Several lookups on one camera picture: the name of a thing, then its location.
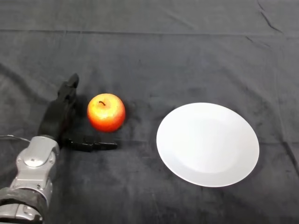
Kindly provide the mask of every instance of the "black cloth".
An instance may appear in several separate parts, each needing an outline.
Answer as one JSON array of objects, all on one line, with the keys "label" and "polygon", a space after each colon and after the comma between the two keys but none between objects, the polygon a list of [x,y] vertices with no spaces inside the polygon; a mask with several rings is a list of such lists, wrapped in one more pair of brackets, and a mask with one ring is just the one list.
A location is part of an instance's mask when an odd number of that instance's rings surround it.
[{"label": "black cloth", "polygon": [[[62,150],[56,224],[299,223],[299,4],[296,0],[1,0],[0,134],[36,135],[62,81],[88,101],[108,92],[127,119],[113,151]],[[257,133],[243,181],[205,188],[157,152],[161,120],[192,102],[226,106]],[[99,134],[86,118],[74,130]],[[26,146],[0,141],[0,187]]]}]

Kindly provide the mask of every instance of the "apple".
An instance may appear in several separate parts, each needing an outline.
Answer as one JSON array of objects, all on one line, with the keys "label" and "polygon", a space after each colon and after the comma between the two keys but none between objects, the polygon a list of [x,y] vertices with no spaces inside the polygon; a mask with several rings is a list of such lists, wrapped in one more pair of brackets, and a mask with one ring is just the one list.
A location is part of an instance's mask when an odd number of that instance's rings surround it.
[{"label": "apple", "polygon": [[116,95],[103,93],[89,102],[87,116],[95,129],[114,132],[124,122],[126,111],[123,102]]}]

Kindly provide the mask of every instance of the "white plate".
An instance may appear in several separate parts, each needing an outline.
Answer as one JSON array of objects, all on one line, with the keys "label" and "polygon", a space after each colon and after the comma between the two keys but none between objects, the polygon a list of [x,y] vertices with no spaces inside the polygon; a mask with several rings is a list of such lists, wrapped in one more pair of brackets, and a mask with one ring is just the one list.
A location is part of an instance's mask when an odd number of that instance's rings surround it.
[{"label": "white plate", "polygon": [[259,156],[256,134],[247,121],[226,107],[208,103],[170,112],[159,126],[157,148],[174,174],[205,187],[239,182]]}]

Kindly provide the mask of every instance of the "cable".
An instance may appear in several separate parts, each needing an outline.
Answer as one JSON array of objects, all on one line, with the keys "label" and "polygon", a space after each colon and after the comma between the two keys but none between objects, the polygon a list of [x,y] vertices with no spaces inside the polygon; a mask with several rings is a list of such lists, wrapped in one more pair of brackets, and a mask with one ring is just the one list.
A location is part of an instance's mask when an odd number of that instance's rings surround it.
[{"label": "cable", "polygon": [[0,138],[14,138],[14,139],[19,139],[19,140],[23,140],[23,141],[26,141],[26,142],[30,142],[28,139],[17,137],[17,136],[14,136],[12,134],[0,135]]}]

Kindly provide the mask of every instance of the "black tablecloth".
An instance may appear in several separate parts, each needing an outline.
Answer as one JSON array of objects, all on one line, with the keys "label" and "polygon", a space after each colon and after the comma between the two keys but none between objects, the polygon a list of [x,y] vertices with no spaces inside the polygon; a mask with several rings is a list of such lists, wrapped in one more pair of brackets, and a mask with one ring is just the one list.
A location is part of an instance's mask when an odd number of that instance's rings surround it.
[{"label": "black tablecloth", "polygon": [[[127,119],[119,150],[63,149],[56,224],[299,223],[299,3],[296,0],[1,0],[0,134],[36,135],[61,82],[108,92]],[[156,133],[174,108],[209,102],[252,125],[260,158],[243,181],[205,188],[161,161]],[[74,129],[100,135],[82,100]],[[26,146],[0,141],[0,187]]]}]

